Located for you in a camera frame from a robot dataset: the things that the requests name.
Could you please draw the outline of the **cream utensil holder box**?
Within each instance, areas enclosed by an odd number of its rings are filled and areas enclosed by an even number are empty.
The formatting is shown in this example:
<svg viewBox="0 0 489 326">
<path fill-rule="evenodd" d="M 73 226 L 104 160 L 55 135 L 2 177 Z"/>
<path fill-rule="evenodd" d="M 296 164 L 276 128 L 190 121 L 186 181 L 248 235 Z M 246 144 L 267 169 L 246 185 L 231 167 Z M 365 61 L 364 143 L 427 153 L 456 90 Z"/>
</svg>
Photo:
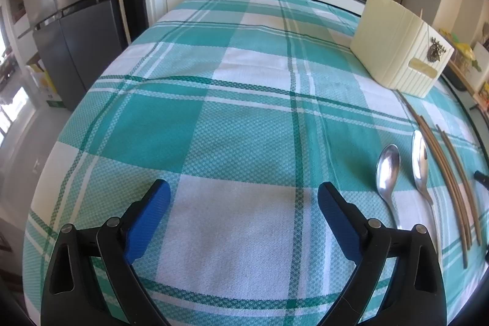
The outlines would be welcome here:
<svg viewBox="0 0 489 326">
<path fill-rule="evenodd" d="M 454 52 L 433 27 L 393 0 L 366 1 L 350 49 L 378 84 L 421 98 Z"/>
</svg>

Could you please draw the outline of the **teal plaid tablecloth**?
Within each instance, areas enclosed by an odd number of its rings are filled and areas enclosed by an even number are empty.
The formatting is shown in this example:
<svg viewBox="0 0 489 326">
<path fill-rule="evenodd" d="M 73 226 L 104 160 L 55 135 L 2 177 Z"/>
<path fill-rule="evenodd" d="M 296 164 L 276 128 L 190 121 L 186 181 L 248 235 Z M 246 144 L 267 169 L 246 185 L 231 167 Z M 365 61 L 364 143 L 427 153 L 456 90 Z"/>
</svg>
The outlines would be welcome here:
<svg viewBox="0 0 489 326">
<path fill-rule="evenodd" d="M 27 311 L 40 318 L 60 228 L 101 225 L 157 179 L 171 204 L 134 267 L 175 325 L 315 325 L 354 264 L 317 204 L 332 182 L 368 218 L 392 219 L 375 189 L 398 146 L 395 205 L 406 228 L 437 220 L 447 315 L 482 278 L 483 246 L 463 253 L 435 162 L 429 209 L 410 163 L 414 114 L 446 132 L 467 174 L 487 162 L 459 102 L 436 83 L 398 97 L 351 53 L 357 16 L 311 0 L 186 0 L 125 49 L 56 140 L 23 248 Z"/>
</svg>

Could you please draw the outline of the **brown wooden chopstick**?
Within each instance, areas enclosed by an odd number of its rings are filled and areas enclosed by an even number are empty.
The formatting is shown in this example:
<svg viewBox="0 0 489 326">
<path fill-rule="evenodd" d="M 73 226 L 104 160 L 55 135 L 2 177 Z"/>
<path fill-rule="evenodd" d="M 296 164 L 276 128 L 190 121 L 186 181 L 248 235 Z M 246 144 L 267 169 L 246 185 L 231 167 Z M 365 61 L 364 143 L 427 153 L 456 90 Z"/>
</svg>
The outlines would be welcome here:
<svg viewBox="0 0 489 326">
<path fill-rule="evenodd" d="M 458 225 L 458 230 L 461 239 L 462 245 L 462 264 L 463 268 L 468 268 L 468 242 L 467 242 L 467 223 L 465 222 L 464 217 L 466 216 L 466 212 L 462 209 L 462 199 L 460 189 L 457 186 L 453 171 L 451 166 L 448 163 L 447 157 L 443 152 L 438 140 L 435 135 L 429 128 L 428 124 L 424 120 L 422 116 L 419 117 L 419 126 L 421 128 L 422 133 L 425 136 L 425 140 L 428 142 L 428 146 L 433 153 L 433 157 L 439 169 L 442 173 L 443 179 L 445 181 L 445 185 L 447 186 L 447 191 L 449 193 L 450 199 L 453 204 L 453 211 L 455 214 L 456 222 Z"/>
<path fill-rule="evenodd" d="M 469 183 L 467 174 L 465 173 L 465 169 L 463 168 L 462 161 L 460 160 L 457 152 L 455 151 L 453 144 L 449 140 L 447 133 L 445 131 L 443 131 L 439 127 L 439 125 L 437 125 L 436 128 L 438 129 L 439 134 L 442 137 L 443 142 L 445 143 L 445 146 L 447 146 L 447 149 L 450 152 L 450 155 L 453 159 L 454 165 L 457 168 L 458 174 L 460 175 L 460 178 L 462 179 L 462 184 L 463 184 L 463 187 L 464 187 L 464 190 L 466 193 L 470 212 L 472 215 L 473 225 L 475 228 L 476 241 L 477 241 L 477 244 L 480 246 L 480 245 L 482 245 L 482 232 L 481 232 L 481 227 L 480 227 L 478 208 L 476 205 L 476 200 L 475 200 L 475 196 L 474 196 L 474 193 L 472 190 L 472 186 Z"/>
<path fill-rule="evenodd" d="M 439 141 L 436 139 L 435 135 L 433 134 L 423 117 L 415 112 L 414 108 L 410 105 L 408 100 L 404 97 L 404 95 L 402 95 L 401 92 L 396 90 L 396 93 L 399 95 L 399 98 L 405 104 L 407 109 L 409 109 L 411 115 L 414 117 L 414 120 L 416 120 L 416 123 L 418 123 L 420 131 L 422 132 L 424 139 L 427 141 L 428 147 L 430 148 L 430 151 L 432 152 L 433 157 L 437 165 L 439 166 L 439 169 L 447 186 L 448 193 L 453 202 L 453 208 L 460 230 L 462 247 L 464 249 L 470 249 L 472 246 L 472 234 L 468 225 L 467 210 L 462 200 L 460 189 L 458 188 L 458 185 L 456 183 L 452 167 L 449 165 L 447 157 L 445 156 L 445 153 L 441 148 Z"/>
</svg>

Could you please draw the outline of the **grey refrigerator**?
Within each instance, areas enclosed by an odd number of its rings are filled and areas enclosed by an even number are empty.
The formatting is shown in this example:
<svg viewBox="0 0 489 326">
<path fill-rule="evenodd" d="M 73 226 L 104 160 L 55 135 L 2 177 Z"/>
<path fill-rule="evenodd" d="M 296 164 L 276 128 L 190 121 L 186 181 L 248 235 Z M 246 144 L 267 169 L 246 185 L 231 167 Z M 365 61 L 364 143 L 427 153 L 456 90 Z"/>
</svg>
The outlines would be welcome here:
<svg viewBox="0 0 489 326">
<path fill-rule="evenodd" d="M 38 53 L 74 110 L 127 47 L 119 0 L 23 0 Z"/>
</svg>

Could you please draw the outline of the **silver spoon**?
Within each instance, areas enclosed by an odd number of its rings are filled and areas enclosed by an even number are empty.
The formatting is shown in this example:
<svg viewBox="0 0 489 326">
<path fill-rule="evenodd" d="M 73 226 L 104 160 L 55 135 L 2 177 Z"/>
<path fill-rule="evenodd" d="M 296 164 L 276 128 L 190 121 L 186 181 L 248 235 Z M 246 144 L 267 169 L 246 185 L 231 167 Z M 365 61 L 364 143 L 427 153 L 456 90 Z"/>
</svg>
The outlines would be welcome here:
<svg viewBox="0 0 489 326">
<path fill-rule="evenodd" d="M 390 144 L 382 150 L 377 161 L 375 183 L 377 193 L 389 208 L 395 226 L 398 229 L 400 229 L 400 221 L 393 203 L 393 192 L 399 170 L 399 149 L 395 144 Z"/>
<path fill-rule="evenodd" d="M 411 141 L 411 165 L 416 189 L 428 203 L 433 219 L 433 230 L 436 243 L 441 243 L 434 201 L 428 192 L 428 149 L 422 132 L 415 130 Z"/>
</svg>

